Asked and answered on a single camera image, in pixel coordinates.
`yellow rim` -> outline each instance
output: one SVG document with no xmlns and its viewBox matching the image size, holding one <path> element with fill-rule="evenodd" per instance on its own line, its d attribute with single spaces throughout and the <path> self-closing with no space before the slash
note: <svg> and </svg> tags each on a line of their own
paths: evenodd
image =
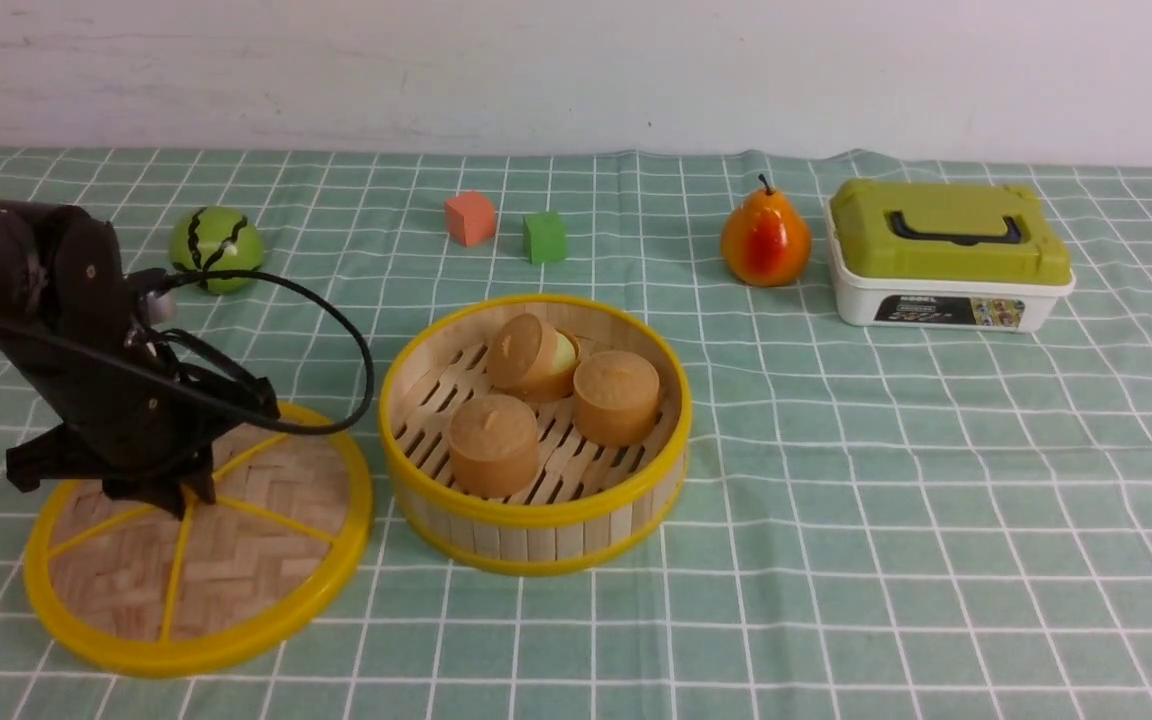
<svg viewBox="0 0 1152 720">
<path fill-rule="evenodd" d="M 599 518 L 599 516 L 607 515 L 608 511 L 616 510 L 617 507 L 634 502 L 643 493 L 653 488 L 664 478 L 664 475 L 667 473 L 669 467 L 675 464 L 682 452 L 685 450 L 687 437 L 691 432 L 691 387 L 687 382 L 687 372 L 682 367 L 679 356 L 667 346 L 664 338 L 660 338 L 646 324 L 641 323 L 635 316 L 623 313 L 623 311 L 617 310 L 615 306 L 604 305 L 601 302 L 593 302 L 592 300 L 582 300 L 581 297 L 548 295 L 547 293 L 499 297 L 499 300 L 488 300 L 467 306 L 467 309 L 457 310 L 456 313 L 447 314 L 439 323 L 430 325 L 424 332 L 412 338 L 412 341 L 408 342 L 407 347 L 403 347 L 402 353 L 399 353 L 391 367 L 402 366 L 408 357 L 416 351 L 417 347 L 429 341 L 434 333 L 447 328 L 448 325 L 457 323 L 470 314 L 490 310 L 493 306 L 521 305 L 526 304 L 526 302 L 552 302 L 552 304 L 589 306 L 589 309 L 616 316 L 617 319 L 626 320 L 626 323 L 634 325 L 635 328 L 646 334 L 646 336 L 652 338 L 652 341 L 660 347 L 660 351 L 668 357 L 669 364 L 672 364 L 673 370 L 679 376 L 681 397 L 679 397 L 677 427 L 666 445 L 660 448 L 657 456 L 637 471 L 637 473 L 632 475 L 630 479 L 619 484 L 616 487 L 600 492 L 598 495 L 585 497 L 571 502 L 525 506 L 502 505 L 488 502 L 477 497 L 462 495 L 462 493 L 454 492 L 452 488 L 440 486 L 440 484 L 426 477 L 425 473 L 422 473 L 420 469 L 416 468 L 416 464 L 411 460 L 408 460 L 402 448 L 397 446 L 397 441 L 394 439 L 394 429 L 389 424 L 389 404 L 393 393 L 393 384 L 391 381 L 393 373 L 387 373 L 380 388 L 380 442 L 385 449 L 385 458 L 389 462 L 394 479 L 410 486 L 430 502 L 455 511 L 457 515 L 463 516 L 463 518 L 479 520 L 483 523 L 508 528 L 546 528 Z"/>
<path fill-rule="evenodd" d="M 669 511 L 673 510 L 673 506 L 675 506 L 679 501 L 679 497 L 682 495 L 682 486 L 685 486 L 687 484 L 685 462 L 684 468 L 682 468 L 682 477 L 684 477 L 684 479 L 680 480 L 677 486 L 673 488 L 673 492 L 669 493 L 668 500 L 664 503 L 662 509 L 660 509 L 657 516 L 646 525 L 637 529 L 632 536 L 624 538 L 622 541 L 614 543 L 598 552 L 590 552 L 588 555 L 581 555 L 568 560 L 558 560 L 554 562 L 518 562 L 475 555 L 472 552 L 465 552 L 431 533 L 429 528 L 425 528 L 425 525 L 423 525 L 410 511 L 408 511 L 407 502 L 403 502 L 402 495 L 397 495 L 397 505 L 399 507 L 402 507 L 403 515 L 407 516 L 407 524 L 411 525 L 411 529 L 415 530 L 417 536 L 452 560 L 462 562 L 462 564 L 468 564 L 470 568 L 498 575 L 515 575 L 515 577 L 526 578 L 548 578 L 554 577 L 554 575 L 566 575 L 568 573 L 594 568 L 596 564 L 604 564 L 604 562 L 617 559 L 621 555 L 624 555 L 628 551 L 634 550 L 637 544 L 644 541 L 644 539 L 649 538 L 650 535 L 657 532 L 657 529 L 664 523 L 664 520 L 668 518 Z"/>
<path fill-rule="evenodd" d="M 328 419 L 305 409 L 305 407 L 279 406 L 287 420 L 296 420 L 308 425 L 328 424 Z M 265 442 L 247 448 L 237 457 L 227 462 L 223 468 L 215 470 L 215 477 L 223 477 L 229 469 L 241 465 L 251 456 L 286 438 L 287 435 L 282 434 L 274 435 L 266 439 Z M 220 670 L 223 667 L 251 660 L 262 652 L 274 647 L 279 642 L 300 632 L 303 626 L 310 623 L 310 620 L 326 609 L 326 606 L 353 578 L 371 532 L 371 511 L 374 500 L 372 500 L 367 462 L 364 460 L 362 450 L 358 450 L 357 444 L 347 433 L 338 433 L 326 439 L 344 461 L 349 477 L 349 507 L 339 533 L 326 536 L 319 530 L 297 523 L 296 520 L 286 518 L 283 515 L 265 510 L 262 507 L 247 505 L 233 500 L 233 498 L 218 498 L 218 502 L 233 507 L 233 509 L 251 511 L 262 518 L 273 520 L 308 536 L 324 539 L 332 546 L 314 574 L 311 574 L 305 583 L 301 584 L 301 588 L 283 597 L 268 611 L 223 630 L 223 632 L 181 642 L 166 641 L 165 638 L 160 638 L 158 642 L 126 641 L 82 623 L 60 602 L 55 589 L 51 585 L 50 558 L 73 547 L 74 544 L 83 541 L 83 539 L 99 535 L 104 530 L 122 523 L 122 521 L 145 515 L 152 509 L 145 506 L 123 511 L 114 518 L 93 525 L 69 541 L 59 543 L 56 547 L 51 547 L 52 530 L 55 529 L 56 521 L 63 514 L 69 497 L 84 484 L 78 480 L 67 480 L 60 483 L 47 498 L 47 502 L 35 523 L 33 532 L 29 536 L 26 552 L 24 552 L 24 585 L 26 585 L 29 601 L 33 605 L 41 624 L 45 626 L 47 632 L 54 635 L 61 646 L 75 655 L 82 657 L 83 660 L 109 673 L 142 676 L 143 679 L 174 679 L 175 676 Z M 174 591 L 179 584 L 184 541 L 189 533 L 189 525 L 191 525 L 194 506 L 195 500 L 189 498 L 185 518 L 180 523 L 177 555 L 173 562 L 168 584 L 168 601 L 164 606 L 164 628 L 169 628 L 172 621 Z"/>
</svg>

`green cube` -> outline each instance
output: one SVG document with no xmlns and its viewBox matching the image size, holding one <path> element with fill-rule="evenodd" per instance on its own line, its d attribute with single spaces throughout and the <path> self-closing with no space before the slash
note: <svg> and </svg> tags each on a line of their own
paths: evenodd
<svg viewBox="0 0 1152 720">
<path fill-rule="evenodd" d="M 526 215 L 522 222 L 522 242 L 532 265 L 567 259 L 567 228 L 554 211 Z"/>
</svg>

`green toy ball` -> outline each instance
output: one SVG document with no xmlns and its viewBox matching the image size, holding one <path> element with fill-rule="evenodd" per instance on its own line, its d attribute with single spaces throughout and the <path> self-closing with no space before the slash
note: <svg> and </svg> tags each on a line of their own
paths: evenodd
<svg viewBox="0 0 1152 720">
<path fill-rule="evenodd" d="M 265 243 L 247 215 L 232 209 L 197 209 L 180 219 L 172 232 L 172 266 L 182 273 L 196 270 L 259 270 Z M 252 278 L 207 279 L 205 291 L 223 295 L 242 290 Z"/>
</svg>

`black handle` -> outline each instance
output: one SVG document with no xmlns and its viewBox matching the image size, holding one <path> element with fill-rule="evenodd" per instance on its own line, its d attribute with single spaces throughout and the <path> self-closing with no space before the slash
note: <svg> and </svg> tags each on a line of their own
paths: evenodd
<svg viewBox="0 0 1152 720">
<path fill-rule="evenodd" d="M 887 214 L 887 225 L 896 237 L 905 240 L 934 240 L 940 242 L 952 242 L 954 245 L 972 247 L 982 242 L 993 243 L 993 245 L 1020 245 L 1024 241 L 1021 236 L 1020 223 L 1011 215 L 1002 217 L 1002 222 L 1007 225 L 1007 232 L 1002 234 L 955 234 L 938 232 L 916 232 L 905 222 L 905 213 L 896 210 Z"/>
</svg>

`green lid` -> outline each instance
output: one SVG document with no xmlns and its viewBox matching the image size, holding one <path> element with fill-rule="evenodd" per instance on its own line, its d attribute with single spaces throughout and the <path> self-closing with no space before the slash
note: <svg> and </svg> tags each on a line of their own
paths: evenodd
<svg viewBox="0 0 1152 720">
<path fill-rule="evenodd" d="M 847 268 L 864 278 L 1069 285 L 1069 251 L 1029 188 L 849 179 L 829 200 Z"/>
</svg>

